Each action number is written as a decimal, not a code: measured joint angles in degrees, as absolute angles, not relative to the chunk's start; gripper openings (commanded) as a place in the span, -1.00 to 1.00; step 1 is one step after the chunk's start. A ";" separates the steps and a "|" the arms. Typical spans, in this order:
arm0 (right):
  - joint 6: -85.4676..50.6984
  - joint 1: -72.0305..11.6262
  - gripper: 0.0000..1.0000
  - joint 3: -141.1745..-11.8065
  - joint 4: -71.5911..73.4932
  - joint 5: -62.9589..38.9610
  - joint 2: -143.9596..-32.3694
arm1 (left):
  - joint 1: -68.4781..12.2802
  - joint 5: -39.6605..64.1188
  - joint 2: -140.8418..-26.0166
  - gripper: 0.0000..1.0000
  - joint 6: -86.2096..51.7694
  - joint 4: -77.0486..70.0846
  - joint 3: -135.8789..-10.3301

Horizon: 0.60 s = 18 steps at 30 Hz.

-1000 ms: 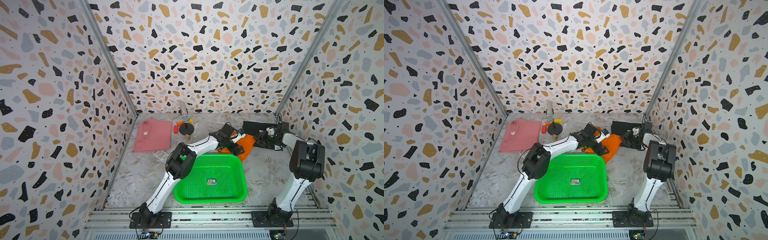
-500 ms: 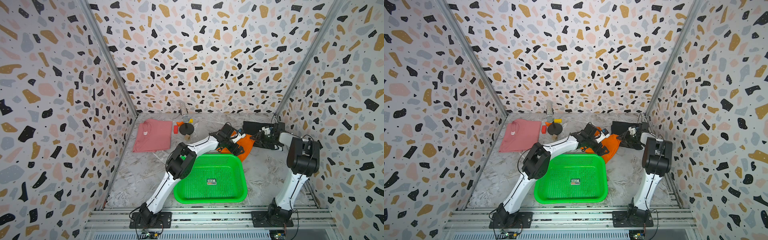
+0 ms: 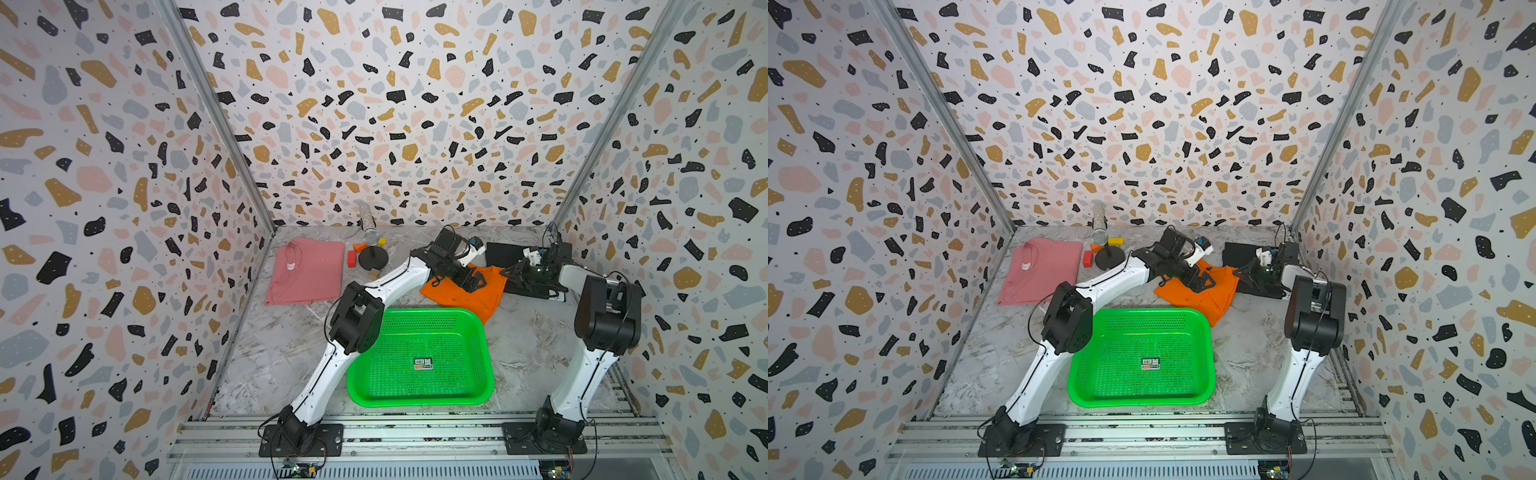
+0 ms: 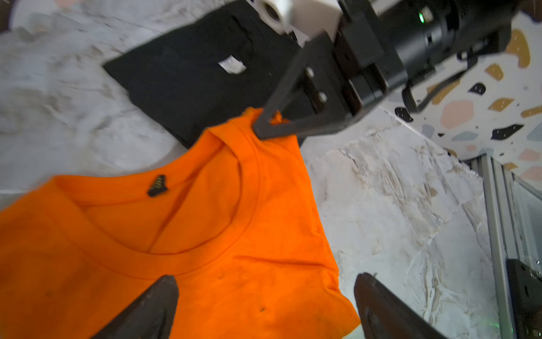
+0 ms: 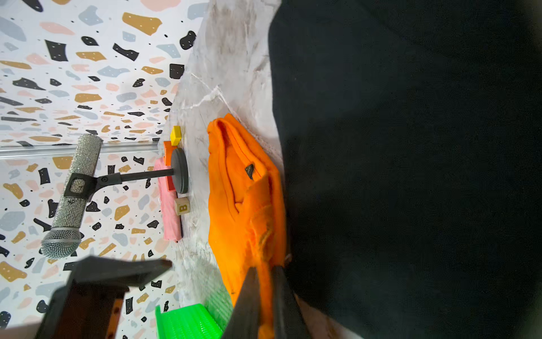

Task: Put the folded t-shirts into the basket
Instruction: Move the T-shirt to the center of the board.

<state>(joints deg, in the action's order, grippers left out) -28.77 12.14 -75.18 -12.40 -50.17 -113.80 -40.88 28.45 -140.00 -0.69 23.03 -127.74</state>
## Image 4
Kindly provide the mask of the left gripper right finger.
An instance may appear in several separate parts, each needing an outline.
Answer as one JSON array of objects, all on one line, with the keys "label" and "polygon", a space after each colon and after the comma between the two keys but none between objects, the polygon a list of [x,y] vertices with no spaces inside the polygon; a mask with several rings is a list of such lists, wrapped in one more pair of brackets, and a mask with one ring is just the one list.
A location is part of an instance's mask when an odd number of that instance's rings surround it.
[{"label": "left gripper right finger", "polygon": [[445,339],[369,273],[357,275],[354,297],[366,338]]}]

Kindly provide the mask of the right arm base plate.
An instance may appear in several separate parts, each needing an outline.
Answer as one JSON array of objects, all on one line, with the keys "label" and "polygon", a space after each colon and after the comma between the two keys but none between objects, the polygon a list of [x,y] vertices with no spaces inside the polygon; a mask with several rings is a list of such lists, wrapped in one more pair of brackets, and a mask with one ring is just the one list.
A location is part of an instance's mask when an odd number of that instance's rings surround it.
[{"label": "right arm base plate", "polygon": [[506,261],[517,338],[541,338],[541,276],[518,259]]}]

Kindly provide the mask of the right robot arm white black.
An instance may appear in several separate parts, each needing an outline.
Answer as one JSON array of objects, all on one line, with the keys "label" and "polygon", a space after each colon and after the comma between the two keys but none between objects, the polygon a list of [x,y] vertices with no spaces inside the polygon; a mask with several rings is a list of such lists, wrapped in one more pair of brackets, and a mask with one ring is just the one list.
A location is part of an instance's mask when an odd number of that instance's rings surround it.
[{"label": "right robot arm white black", "polygon": [[293,58],[253,130],[260,140],[335,134],[357,123],[394,90],[422,112],[456,73],[417,101],[414,86],[457,57],[468,68],[503,52],[520,1],[400,1],[377,14],[368,1],[341,1],[337,33],[321,32]]}]

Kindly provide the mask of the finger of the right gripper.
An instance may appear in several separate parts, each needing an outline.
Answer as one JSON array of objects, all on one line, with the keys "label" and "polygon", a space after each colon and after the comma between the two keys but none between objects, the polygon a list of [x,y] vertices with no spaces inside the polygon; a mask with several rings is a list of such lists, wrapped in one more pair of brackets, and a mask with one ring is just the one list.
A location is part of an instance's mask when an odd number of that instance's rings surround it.
[{"label": "finger of the right gripper", "polygon": [[287,136],[323,136],[346,129],[353,118],[349,112],[322,112],[300,119],[288,119],[280,111],[263,111],[253,123],[253,131],[261,141]]},{"label": "finger of the right gripper", "polygon": [[284,114],[283,110],[290,107],[297,98],[305,97],[311,106],[309,111],[304,113],[302,117],[322,112],[322,102],[318,88],[322,71],[318,69],[319,66],[318,47],[307,44],[292,60],[292,64],[265,104],[263,111],[271,113],[280,111]]}]

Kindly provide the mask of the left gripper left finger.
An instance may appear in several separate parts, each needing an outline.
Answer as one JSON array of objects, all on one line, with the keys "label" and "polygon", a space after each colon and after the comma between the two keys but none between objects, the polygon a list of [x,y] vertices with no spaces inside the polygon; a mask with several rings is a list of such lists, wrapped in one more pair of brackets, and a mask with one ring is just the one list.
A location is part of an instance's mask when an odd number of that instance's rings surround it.
[{"label": "left gripper left finger", "polygon": [[168,338],[178,298],[175,278],[164,275],[93,337]]}]

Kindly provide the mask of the orange t-shirt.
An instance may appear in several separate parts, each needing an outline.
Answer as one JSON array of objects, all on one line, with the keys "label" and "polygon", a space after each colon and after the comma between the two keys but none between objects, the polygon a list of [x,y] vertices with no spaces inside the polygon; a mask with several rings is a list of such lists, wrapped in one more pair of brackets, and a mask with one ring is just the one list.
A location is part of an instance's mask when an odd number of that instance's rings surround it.
[{"label": "orange t-shirt", "polygon": [[1,212],[1,337],[90,338],[166,275],[173,338],[343,338],[340,292],[295,136],[240,117],[125,177],[56,176]]}]

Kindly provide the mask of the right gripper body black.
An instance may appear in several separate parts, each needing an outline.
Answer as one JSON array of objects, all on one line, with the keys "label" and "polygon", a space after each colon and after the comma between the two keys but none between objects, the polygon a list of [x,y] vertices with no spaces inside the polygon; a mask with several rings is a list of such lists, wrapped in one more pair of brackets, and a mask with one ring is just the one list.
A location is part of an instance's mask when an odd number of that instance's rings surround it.
[{"label": "right gripper body black", "polygon": [[307,123],[353,123],[428,73],[428,3],[399,1],[381,15],[368,1],[341,1],[334,40],[325,33],[296,56],[296,84],[311,100]]}]

